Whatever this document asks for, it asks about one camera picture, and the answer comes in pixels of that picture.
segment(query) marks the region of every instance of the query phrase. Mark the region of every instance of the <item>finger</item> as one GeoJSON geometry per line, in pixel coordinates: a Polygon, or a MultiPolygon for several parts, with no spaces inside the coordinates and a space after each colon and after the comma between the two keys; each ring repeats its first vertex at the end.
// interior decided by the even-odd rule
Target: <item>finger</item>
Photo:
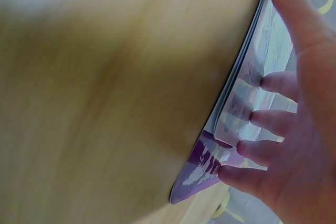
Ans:
{"type": "Polygon", "coordinates": [[[263,140],[253,142],[242,140],[237,146],[237,152],[258,165],[268,167],[272,160],[281,155],[282,147],[282,143],[276,141],[263,140]]]}
{"type": "Polygon", "coordinates": [[[261,81],[262,89],[280,93],[297,102],[299,99],[299,86],[296,72],[284,71],[266,75],[261,81]]]}
{"type": "Polygon", "coordinates": [[[274,135],[286,137],[295,116],[296,113],[283,110],[257,110],[252,113],[250,122],[274,135]]]}
{"type": "Polygon", "coordinates": [[[266,171],[264,170],[236,168],[227,165],[218,170],[218,178],[221,181],[260,199],[263,195],[265,175],[266,171]]]}
{"type": "Polygon", "coordinates": [[[291,34],[297,54],[324,41],[326,37],[332,37],[325,20],[309,0],[272,0],[272,2],[291,34]]]}

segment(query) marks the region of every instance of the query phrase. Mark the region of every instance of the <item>wooden table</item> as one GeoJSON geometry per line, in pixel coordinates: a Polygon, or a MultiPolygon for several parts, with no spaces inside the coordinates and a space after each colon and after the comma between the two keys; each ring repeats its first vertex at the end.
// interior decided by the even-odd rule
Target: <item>wooden table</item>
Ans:
{"type": "Polygon", "coordinates": [[[169,192],[259,0],[0,0],[0,223],[207,223],[169,192]]]}

